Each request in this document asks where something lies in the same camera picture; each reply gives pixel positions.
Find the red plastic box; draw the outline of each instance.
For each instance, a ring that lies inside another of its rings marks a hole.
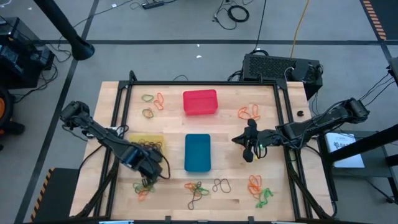
[[[185,91],[183,100],[186,115],[213,114],[218,108],[216,90]]]

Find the wooden tabletop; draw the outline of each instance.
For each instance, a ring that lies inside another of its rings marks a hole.
[[[103,126],[109,126],[117,92],[117,82],[103,82],[95,109],[94,119]],[[295,121],[311,117],[302,83],[288,83],[290,102]],[[217,91],[218,111],[206,116],[185,116],[182,93],[187,90]],[[143,94],[164,96],[164,110],[159,111],[153,103],[141,99]],[[284,121],[287,122],[283,93],[280,91]],[[167,148],[167,158],[171,166],[171,179],[160,180],[155,184],[155,192],[143,202],[138,201],[133,183],[140,182],[138,172],[119,166],[118,182],[113,202],[111,218],[125,220],[164,220],[170,215],[172,220],[294,220],[292,199],[287,179],[286,164],[282,147],[268,147],[265,158],[247,163],[242,158],[243,147],[231,141],[243,133],[247,121],[238,118],[238,109],[243,106],[259,107],[261,116],[258,130],[274,129],[278,124],[277,111],[272,87],[270,86],[133,86],[127,125],[131,133],[163,134]],[[124,102],[119,111],[118,125]],[[151,107],[154,117],[143,117],[142,110]],[[304,111],[303,117],[296,112]],[[207,133],[211,136],[211,171],[205,174],[192,174],[184,170],[185,135]],[[317,149],[314,140],[311,145]],[[99,146],[90,140],[85,157]],[[302,162],[309,191],[328,214],[333,213],[330,195],[320,158],[312,151],[302,149]],[[98,188],[103,164],[104,149],[97,152],[83,166],[77,183],[70,215],[78,213]],[[269,188],[274,196],[268,199],[263,208],[256,208],[257,200],[248,192],[250,175],[262,176],[262,187]],[[232,191],[228,194],[211,190],[215,178],[227,178]],[[210,194],[195,202],[195,209],[188,209],[192,193],[184,188],[188,182],[202,182],[202,187]],[[300,213],[305,217],[302,194],[297,190]],[[104,214],[108,193],[103,197],[101,213]]]

